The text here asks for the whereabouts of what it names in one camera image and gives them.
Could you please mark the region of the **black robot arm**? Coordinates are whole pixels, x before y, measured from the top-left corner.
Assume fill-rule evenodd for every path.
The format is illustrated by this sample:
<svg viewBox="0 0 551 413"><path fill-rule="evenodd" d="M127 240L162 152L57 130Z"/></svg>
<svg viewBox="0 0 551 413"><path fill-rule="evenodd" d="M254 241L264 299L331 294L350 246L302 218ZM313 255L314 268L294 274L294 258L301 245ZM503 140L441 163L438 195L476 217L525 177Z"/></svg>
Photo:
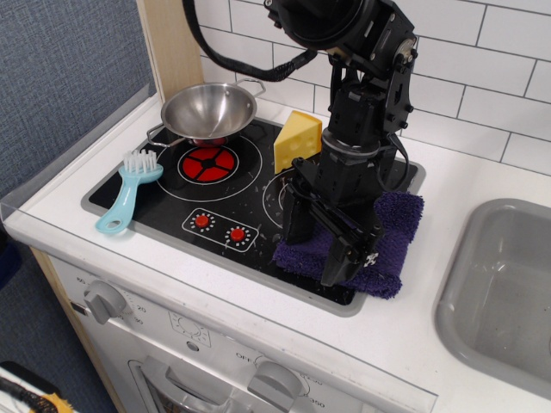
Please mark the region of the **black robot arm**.
<svg viewBox="0 0 551 413"><path fill-rule="evenodd" d="M402 185L392 175L404 147L397 133L412 112L409 83L417 38L391 1L268 1L275 25L296 43L325 51L332 67L330 121L317 162L298 157L283 207L287 243L332 236L321 282L353 279L383 227L375 201Z"/></svg>

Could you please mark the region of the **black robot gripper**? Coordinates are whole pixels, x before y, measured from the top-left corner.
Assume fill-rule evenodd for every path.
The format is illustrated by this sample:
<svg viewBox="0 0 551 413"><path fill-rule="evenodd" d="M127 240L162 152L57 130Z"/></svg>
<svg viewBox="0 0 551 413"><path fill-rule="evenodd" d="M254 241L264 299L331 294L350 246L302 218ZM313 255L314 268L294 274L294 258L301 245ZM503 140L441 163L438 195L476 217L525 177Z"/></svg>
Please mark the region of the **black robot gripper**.
<svg viewBox="0 0 551 413"><path fill-rule="evenodd" d="M283 238L304 243L316 225L331 234L321 284L352 280L364 267L383 233L374 203L381 196L384 150L381 142L352 145L323 137L319 159L297 157L283 201Z"/></svg>

